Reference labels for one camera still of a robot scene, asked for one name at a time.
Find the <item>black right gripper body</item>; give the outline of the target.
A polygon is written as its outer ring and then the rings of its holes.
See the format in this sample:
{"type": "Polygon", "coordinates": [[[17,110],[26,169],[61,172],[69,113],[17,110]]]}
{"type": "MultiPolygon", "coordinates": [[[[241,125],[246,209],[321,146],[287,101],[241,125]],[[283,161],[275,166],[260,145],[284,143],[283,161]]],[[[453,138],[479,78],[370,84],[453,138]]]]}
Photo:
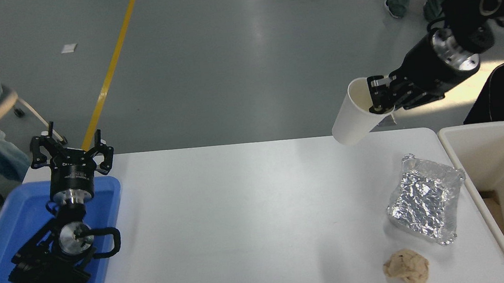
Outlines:
{"type": "Polygon", "coordinates": [[[427,35],[393,71],[394,99],[441,98],[479,68],[479,55],[467,51],[452,33],[427,35]]]}

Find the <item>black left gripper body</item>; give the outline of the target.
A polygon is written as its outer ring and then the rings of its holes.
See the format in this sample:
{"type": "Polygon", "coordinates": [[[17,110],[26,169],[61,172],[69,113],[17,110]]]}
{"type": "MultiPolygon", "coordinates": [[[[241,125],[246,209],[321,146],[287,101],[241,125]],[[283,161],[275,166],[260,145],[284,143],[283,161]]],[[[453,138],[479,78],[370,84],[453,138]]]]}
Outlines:
{"type": "Polygon", "coordinates": [[[88,152],[81,149],[63,150],[50,159],[50,196],[68,190],[94,192],[96,163],[88,152]]]}

